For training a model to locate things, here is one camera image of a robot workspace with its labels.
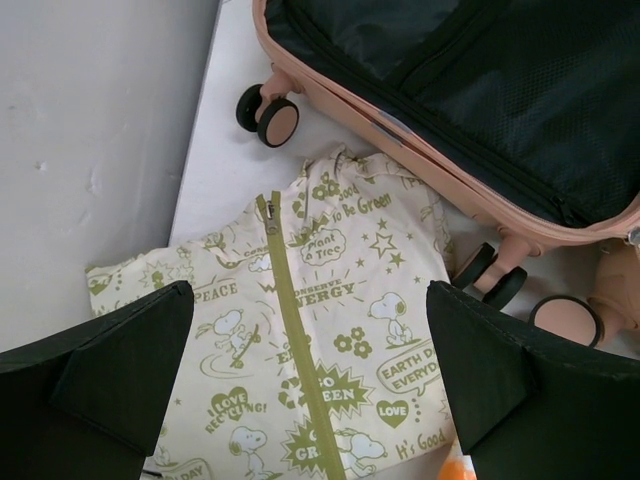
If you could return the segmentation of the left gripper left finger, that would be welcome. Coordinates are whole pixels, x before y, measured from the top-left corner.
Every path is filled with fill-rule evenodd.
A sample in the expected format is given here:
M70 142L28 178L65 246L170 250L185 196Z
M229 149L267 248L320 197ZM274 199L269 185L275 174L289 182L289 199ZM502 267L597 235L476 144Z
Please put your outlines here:
M137 479L154 453L194 313L176 281L1 355L4 479Z

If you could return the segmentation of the orange white tie-dye garment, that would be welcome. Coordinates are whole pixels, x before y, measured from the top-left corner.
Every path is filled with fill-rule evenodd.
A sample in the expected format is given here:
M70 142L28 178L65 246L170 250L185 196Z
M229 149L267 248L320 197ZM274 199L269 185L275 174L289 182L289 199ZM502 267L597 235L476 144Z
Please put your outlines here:
M462 451L460 442L455 439L444 460L437 480L476 480L477 475L470 455Z

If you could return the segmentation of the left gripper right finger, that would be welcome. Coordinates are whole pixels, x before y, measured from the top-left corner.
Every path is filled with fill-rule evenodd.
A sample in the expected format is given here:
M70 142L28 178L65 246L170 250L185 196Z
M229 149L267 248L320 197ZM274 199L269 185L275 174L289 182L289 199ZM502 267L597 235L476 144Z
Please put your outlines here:
M636 479L639 362L530 326L445 281L426 315L480 479Z

